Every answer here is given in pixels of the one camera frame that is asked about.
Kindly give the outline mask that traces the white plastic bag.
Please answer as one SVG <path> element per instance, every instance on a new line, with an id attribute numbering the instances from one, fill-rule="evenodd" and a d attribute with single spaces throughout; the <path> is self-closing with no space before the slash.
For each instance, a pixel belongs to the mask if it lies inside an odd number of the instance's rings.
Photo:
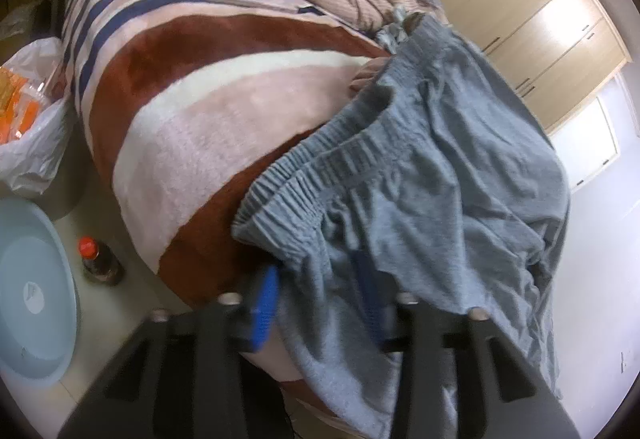
<path id="1" fill-rule="evenodd" d="M 46 192 L 74 125 L 56 37 L 26 45 L 1 66 L 1 185 L 18 196 Z"/>

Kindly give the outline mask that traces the light blue plastic basin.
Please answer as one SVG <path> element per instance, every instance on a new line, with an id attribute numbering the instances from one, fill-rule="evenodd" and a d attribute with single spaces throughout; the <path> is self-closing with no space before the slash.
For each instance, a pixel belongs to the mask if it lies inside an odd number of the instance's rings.
<path id="1" fill-rule="evenodd" d="M 30 201 L 1 201 L 1 369 L 38 387 L 72 361 L 78 303 L 72 268 L 49 217 Z"/>

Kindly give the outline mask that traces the striped pink fleece blanket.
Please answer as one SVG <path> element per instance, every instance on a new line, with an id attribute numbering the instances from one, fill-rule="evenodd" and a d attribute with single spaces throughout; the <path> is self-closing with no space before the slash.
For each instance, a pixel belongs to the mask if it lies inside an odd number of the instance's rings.
<path id="1" fill-rule="evenodd" d="M 66 0 L 66 80 L 138 254 L 193 308 L 260 263 L 250 184 L 352 99 L 382 49 L 300 0 Z"/>

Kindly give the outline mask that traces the red-capped dark bottle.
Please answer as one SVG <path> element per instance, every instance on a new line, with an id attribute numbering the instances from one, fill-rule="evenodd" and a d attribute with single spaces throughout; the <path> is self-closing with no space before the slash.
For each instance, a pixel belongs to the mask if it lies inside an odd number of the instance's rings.
<path id="1" fill-rule="evenodd" d="M 81 237 L 77 244 L 85 275 L 92 281 L 115 286 L 125 275 L 125 270 L 111 248 L 93 237 Z"/>

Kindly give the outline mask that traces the light wooden wardrobe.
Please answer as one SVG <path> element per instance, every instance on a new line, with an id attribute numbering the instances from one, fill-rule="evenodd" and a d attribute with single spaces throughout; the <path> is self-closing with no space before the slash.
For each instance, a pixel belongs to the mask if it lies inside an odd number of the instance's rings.
<path id="1" fill-rule="evenodd" d="M 548 133 L 631 60 L 598 0 L 441 1 Z"/>

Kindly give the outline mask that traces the light blue small garment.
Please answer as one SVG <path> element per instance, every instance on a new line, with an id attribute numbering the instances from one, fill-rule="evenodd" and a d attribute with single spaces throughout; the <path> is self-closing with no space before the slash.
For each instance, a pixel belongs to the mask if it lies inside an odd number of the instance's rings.
<path id="1" fill-rule="evenodd" d="M 376 42 L 391 55 L 396 55 L 399 46 L 408 40 L 422 17 L 421 11 L 408 11 L 404 6 L 395 7 L 392 11 L 392 22 L 384 25 L 375 34 Z"/>

